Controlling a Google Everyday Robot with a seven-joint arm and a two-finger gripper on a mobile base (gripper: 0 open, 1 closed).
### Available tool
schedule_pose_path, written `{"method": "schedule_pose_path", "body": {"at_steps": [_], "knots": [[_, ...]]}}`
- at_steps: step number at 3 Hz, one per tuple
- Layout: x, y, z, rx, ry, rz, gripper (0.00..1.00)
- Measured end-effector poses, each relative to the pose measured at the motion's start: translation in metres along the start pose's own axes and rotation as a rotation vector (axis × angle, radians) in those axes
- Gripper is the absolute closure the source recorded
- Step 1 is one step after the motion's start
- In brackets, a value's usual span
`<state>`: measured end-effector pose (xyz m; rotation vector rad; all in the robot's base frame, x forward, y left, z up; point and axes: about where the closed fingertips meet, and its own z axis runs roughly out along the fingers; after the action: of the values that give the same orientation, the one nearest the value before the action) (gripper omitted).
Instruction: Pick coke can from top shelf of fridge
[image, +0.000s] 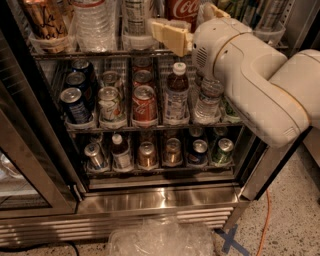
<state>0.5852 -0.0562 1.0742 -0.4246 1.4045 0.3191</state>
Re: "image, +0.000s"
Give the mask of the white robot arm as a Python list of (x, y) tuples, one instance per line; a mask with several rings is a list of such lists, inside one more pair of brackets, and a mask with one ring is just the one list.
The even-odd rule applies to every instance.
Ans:
[(320, 128), (320, 52), (288, 58), (212, 4), (191, 33), (181, 21), (151, 18), (147, 31), (208, 79), (224, 85), (227, 101), (246, 126), (271, 147), (282, 147), (309, 127)]

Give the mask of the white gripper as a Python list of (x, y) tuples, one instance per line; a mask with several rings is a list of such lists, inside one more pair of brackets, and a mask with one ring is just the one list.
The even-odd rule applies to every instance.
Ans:
[(192, 51), (192, 64), (207, 78), (214, 77), (214, 64), (223, 47), (241, 34), (252, 29), (212, 3), (203, 5), (202, 23), (191, 32), (186, 21), (150, 18), (148, 33), (175, 55), (183, 57)]

